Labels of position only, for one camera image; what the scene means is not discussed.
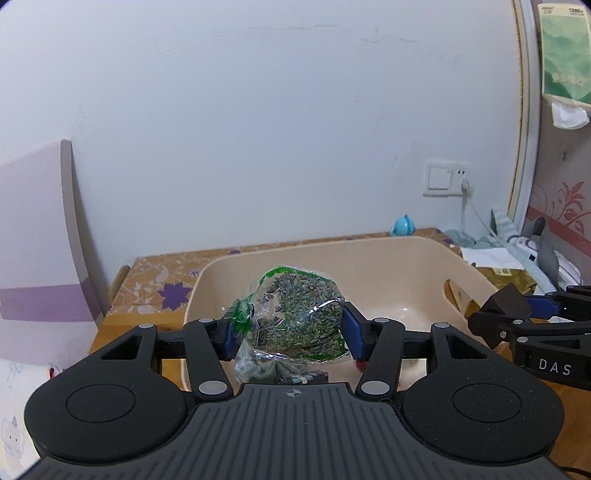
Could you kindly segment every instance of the blue toy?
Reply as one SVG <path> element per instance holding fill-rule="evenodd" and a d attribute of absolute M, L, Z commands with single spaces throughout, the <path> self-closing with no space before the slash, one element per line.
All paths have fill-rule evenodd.
<path fill-rule="evenodd" d="M 392 236 L 407 236 L 412 235 L 416 231 L 414 227 L 414 222 L 410 219 L 408 215 L 404 215 L 400 217 L 390 230 L 390 235 Z"/>

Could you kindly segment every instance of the purple stripe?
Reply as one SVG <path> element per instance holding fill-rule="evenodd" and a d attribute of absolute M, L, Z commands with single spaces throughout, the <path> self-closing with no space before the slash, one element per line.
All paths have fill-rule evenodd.
<path fill-rule="evenodd" d="M 31 322 L 92 322 L 96 306 L 87 303 L 86 288 L 77 284 L 0 289 L 0 316 Z"/>
<path fill-rule="evenodd" d="M 86 277 L 86 280 L 80 284 L 82 287 L 82 293 L 86 299 L 86 304 L 92 315 L 92 319 L 96 320 L 102 312 L 100 309 L 99 299 L 96 298 L 95 289 L 92 288 L 90 283 L 90 277 Z"/>

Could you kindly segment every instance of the circular pad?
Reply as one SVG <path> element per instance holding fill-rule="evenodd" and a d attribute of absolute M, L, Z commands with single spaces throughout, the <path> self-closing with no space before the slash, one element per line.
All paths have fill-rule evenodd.
<path fill-rule="evenodd" d="M 442 359 L 408 389 L 401 410 L 430 448 L 470 463 L 546 455 L 564 420 L 550 387 L 500 357 Z"/>
<path fill-rule="evenodd" d="M 88 385 L 76 390 L 66 401 L 74 418 L 88 423 L 113 421 L 127 415 L 135 405 L 135 395 L 119 385 Z"/>
<path fill-rule="evenodd" d="M 81 362 L 42 385 L 25 409 L 41 455 L 112 463 L 150 452 L 187 417 L 183 393 L 134 361 Z"/>
<path fill-rule="evenodd" d="M 521 400 L 508 388 L 492 384 L 474 384 L 455 393 L 453 406 L 470 420 L 498 423 L 517 415 L 521 410 Z"/>

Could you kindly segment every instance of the black cable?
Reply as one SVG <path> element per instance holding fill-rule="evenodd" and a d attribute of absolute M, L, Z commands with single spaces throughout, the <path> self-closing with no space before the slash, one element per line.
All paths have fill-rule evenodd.
<path fill-rule="evenodd" d="M 565 472 L 576 473 L 577 475 L 585 477 L 587 480 L 591 480 L 591 472 L 588 472 L 586 470 L 581 470 L 580 468 L 575 468 L 572 466 L 563 466 L 561 467 L 561 469 Z"/>

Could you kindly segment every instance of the plastic bag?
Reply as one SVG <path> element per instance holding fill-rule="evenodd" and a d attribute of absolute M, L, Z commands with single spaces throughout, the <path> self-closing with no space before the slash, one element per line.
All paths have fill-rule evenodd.
<path fill-rule="evenodd" d="M 325 275 L 284 265 L 267 272 L 226 314 L 243 340 L 238 381 L 293 382 L 310 367 L 347 359 L 340 334 L 344 302 Z"/>

